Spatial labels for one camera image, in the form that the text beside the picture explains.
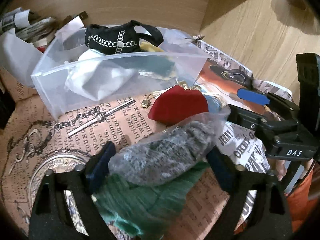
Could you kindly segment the right hand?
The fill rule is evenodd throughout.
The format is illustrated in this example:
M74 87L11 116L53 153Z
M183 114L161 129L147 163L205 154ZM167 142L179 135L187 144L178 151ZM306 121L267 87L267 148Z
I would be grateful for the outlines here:
M275 162L274 168L279 181L281 181L287 173L287 168L285 167L285 164L285 160L276 160Z

